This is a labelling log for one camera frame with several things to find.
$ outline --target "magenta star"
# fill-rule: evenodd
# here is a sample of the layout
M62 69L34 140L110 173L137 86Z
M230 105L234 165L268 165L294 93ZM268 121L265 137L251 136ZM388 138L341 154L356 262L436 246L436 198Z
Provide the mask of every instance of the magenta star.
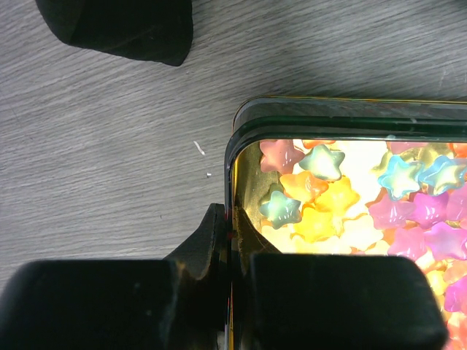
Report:
M428 145L428 142L401 142L401 141L389 141L387 146L389 150L394 154L398 155L403 151L407 151L411 148L424 147Z
M446 205L449 200L447 192L433 197L425 193L417 193L414 198L415 210L409 220L418 222L421 228L427 229L437 222L446 219Z
M423 230L420 227L414 227L409 230L398 228L394 232L394 243L388 249L387 254L416 260L426 252Z
M406 219L415 210L415 204L405 201L392 201L388 195L369 208L373 217L374 228L384 230L386 228L402 228Z
M457 312L465 305L467 305L467 276L446 288L444 309L448 312Z
M435 260L467 260L467 230L438 222L425 232L425 244L431 248Z
M305 154L293 146L292 140L261 141L261 171L278 171L281 174L291 174L293 166L304 159Z
M458 221L467 217L467 186L454 190L449 197L446 207L448 220Z

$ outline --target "wood grain surface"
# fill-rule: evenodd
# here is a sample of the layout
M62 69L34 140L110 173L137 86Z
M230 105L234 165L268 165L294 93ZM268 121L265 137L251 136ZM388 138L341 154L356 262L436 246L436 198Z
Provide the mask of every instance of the wood grain surface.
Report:
M67 47L33 1L3 0L0 290L38 258L169 253L223 202L223 153L247 98L467 96L463 0L193 10L193 49L170 68Z

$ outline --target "white speck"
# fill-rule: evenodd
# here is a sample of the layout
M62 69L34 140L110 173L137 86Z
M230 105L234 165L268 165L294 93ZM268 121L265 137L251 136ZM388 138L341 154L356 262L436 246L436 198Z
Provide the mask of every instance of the white speck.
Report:
M202 155L206 155L206 153L203 151L203 149L199 146L199 143L198 143L198 142L193 141L193 143L195 144L196 148L198 149L198 151L199 151Z

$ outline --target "teal star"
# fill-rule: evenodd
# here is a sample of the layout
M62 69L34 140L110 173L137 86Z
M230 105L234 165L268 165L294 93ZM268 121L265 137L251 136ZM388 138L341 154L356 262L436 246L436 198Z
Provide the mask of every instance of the teal star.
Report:
M342 178L339 166L344 157L343 152L330 151L324 144L318 144L299 165L304 170L310 170L318 179L337 181Z
M430 168L420 174L420 181L429 185L430 195L441 195L448 190L462 187L466 171L465 159L450 159L446 155L440 155Z
M393 201L398 201L407 193L420 189L419 177L423 168L422 162L406 163L399 155L393 155L386 172L378 178L378 183L387 189Z
M260 213L268 218L272 227L277 230L285 224L296 224L301 221L300 201L287 198L282 192L274 191L271 200L260 206Z

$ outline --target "pink star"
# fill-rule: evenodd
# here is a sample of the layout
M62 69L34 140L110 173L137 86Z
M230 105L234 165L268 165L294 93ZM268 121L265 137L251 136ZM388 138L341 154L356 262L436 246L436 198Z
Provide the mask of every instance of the pink star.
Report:
M386 228L402 228L406 224L406 219L415 210L412 202L392 201L385 195L379 203L373 204L369 208L373 217L374 228L384 230Z
M457 312L467 305L467 276L446 288L444 309L448 312Z
M388 255L397 255L416 260L427 252L425 237L420 227L414 227L409 230L398 228L394 235L394 243L387 251Z
M281 174L291 174L293 166L304 159L305 154L293 146L292 140L261 141L261 171L278 171Z
M452 221L467 217L467 186L452 191L447 202L446 215L447 219Z
M411 148L424 147L428 145L428 142L401 142L401 141L389 141L387 146L389 150L394 154L398 155L403 151L407 151Z
M467 260L467 230L438 222L425 232L425 243L431 248L435 260L448 257Z
M436 197L425 193L417 193L414 198L415 210L408 219L418 222L423 229L430 228L437 222L446 220L448 200L449 194L447 192Z

